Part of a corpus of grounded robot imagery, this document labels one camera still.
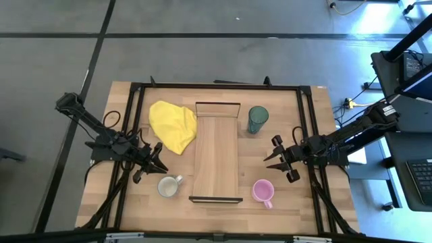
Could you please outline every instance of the mug handle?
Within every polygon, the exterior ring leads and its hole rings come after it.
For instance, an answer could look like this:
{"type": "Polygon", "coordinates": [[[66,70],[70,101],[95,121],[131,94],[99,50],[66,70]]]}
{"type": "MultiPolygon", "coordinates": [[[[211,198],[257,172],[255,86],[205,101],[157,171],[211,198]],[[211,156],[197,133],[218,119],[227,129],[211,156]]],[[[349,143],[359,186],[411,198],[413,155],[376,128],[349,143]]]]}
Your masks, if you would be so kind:
{"type": "Polygon", "coordinates": [[[181,184],[183,182],[183,176],[179,175],[178,177],[175,178],[175,180],[177,181],[177,184],[181,184]]]}
{"type": "Polygon", "coordinates": [[[268,208],[268,209],[273,208],[273,204],[271,204],[271,202],[270,202],[269,200],[268,200],[268,201],[264,201],[264,205],[265,205],[265,207],[268,208]]]}

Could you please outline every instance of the yellow cloth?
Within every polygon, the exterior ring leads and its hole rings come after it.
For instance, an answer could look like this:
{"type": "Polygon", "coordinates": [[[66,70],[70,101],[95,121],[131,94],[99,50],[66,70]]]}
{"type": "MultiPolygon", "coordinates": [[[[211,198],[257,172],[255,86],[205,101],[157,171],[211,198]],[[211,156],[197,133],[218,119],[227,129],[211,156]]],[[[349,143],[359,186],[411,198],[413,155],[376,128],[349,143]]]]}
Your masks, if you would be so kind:
{"type": "Polygon", "coordinates": [[[196,116],[186,107],[157,101],[150,107],[148,120],[156,136],[178,155],[196,137],[196,116]]]}

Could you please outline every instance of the pink mug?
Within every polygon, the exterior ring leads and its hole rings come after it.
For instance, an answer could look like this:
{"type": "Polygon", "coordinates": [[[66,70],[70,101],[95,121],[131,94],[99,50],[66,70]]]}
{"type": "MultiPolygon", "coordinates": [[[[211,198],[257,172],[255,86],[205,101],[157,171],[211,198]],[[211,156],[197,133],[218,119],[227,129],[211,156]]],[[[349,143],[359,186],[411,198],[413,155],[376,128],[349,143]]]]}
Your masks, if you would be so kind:
{"type": "Polygon", "coordinates": [[[275,188],[273,187],[273,184],[268,180],[258,180],[252,187],[252,197],[259,202],[264,202],[265,207],[268,209],[273,208],[270,199],[273,197],[274,194],[275,188]]]}

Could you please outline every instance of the keyboard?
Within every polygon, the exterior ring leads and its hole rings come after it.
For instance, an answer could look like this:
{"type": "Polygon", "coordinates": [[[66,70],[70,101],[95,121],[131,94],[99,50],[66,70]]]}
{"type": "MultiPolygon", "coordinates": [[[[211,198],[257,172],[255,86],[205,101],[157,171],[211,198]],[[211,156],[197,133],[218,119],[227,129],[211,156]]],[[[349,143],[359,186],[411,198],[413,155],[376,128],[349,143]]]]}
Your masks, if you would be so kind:
{"type": "Polygon", "coordinates": [[[410,160],[406,165],[422,203],[432,206],[432,159],[410,160]]]}

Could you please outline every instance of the yellow cable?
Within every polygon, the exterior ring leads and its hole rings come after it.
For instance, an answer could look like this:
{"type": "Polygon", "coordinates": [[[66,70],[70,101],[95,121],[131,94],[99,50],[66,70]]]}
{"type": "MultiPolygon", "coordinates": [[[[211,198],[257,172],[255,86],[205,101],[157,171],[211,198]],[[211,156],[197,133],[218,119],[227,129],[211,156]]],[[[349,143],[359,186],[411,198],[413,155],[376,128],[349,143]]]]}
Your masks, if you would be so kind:
{"type": "Polygon", "coordinates": [[[369,105],[373,105],[373,103],[370,104],[357,104],[354,101],[352,101],[351,98],[347,98],[348,100],[346,101],[346,108],[348,109],[353,109],[354,107],[367,107],[369,105]]]}
{"type": "MultiPolygon", "coordinates": [[[[338,11],[338,9],[336,8],[336,5],[334,5],[332,7],[332,9],[334,9],[336,11],[337,14],[341,15],[341,16],[345,16],[348,14],[351,14],[353,11],[356,11],[361,5],[363,5],[363,3],[366,3],[367,0],[364,0],[362,3],[360,3],[357,7],[355,7],[353,10],[349,11],[348,13],[341,13],[338,11]]],[[[329,6],[332,4],[332,2],[330,0],[327,0],[329,6]]]]}

